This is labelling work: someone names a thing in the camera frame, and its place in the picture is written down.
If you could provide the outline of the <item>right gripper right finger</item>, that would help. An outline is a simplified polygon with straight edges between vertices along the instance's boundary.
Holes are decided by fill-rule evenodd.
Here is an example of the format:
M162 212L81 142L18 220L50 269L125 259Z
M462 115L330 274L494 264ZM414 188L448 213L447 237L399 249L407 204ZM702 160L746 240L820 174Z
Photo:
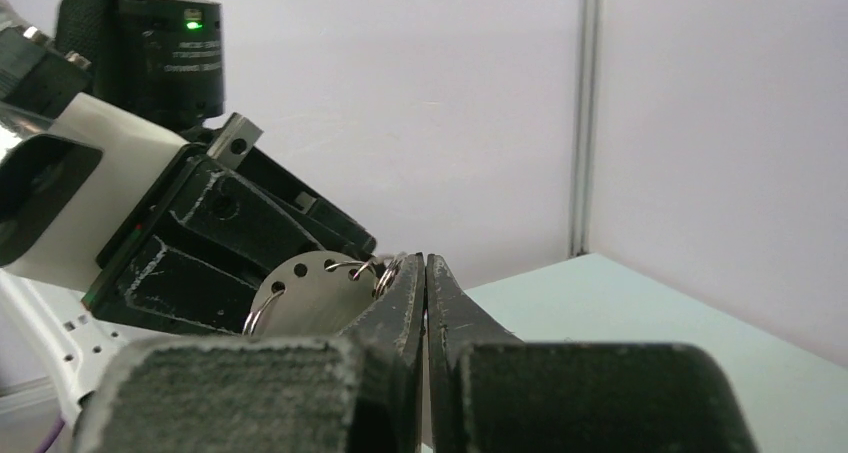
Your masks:
M526 342L427 258L438 452L754 452L729 380L680 342Z

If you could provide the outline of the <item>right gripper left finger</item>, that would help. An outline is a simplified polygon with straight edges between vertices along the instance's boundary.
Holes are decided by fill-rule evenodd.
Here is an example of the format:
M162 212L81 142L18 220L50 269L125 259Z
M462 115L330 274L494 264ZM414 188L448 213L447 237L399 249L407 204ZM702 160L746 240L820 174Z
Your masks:
M124 347L75 452L418 452L425 261L332 336L164 336Z

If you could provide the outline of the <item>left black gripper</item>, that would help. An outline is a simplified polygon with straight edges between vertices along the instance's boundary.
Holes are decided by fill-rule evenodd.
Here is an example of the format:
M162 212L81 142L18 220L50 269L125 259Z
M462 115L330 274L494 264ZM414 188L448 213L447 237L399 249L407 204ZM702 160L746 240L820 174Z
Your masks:
M242 332L262 280L316 250L370 259L376 239L259 150L261 130L234 114L182 131L169 164L96 261L85 305L125 305L153 326Z

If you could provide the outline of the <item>red-handled metal key holder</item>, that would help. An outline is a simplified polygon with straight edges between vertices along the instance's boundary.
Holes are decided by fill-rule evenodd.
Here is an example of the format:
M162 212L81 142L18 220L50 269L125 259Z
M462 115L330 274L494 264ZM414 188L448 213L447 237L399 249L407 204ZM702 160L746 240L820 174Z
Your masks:
M357 260L326 250L301 253L260 285L242 327L248 337L342 331L383 296L405 253Z

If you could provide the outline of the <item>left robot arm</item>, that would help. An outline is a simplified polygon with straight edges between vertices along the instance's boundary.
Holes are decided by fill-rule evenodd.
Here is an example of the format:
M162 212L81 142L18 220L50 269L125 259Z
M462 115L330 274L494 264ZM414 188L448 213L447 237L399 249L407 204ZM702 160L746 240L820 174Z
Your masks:
M288 260L345 272L375 238L224 112L221 6L61 0L46 34L1 11L1 300L66 425L122 325L239 334Z

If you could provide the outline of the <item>left aluminium frame post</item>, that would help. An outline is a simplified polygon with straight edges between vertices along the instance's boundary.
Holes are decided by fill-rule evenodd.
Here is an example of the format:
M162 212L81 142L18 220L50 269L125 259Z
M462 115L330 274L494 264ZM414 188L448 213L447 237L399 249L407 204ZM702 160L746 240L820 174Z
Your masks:
M580 0L567 256L589 253L594 146L605 0Z

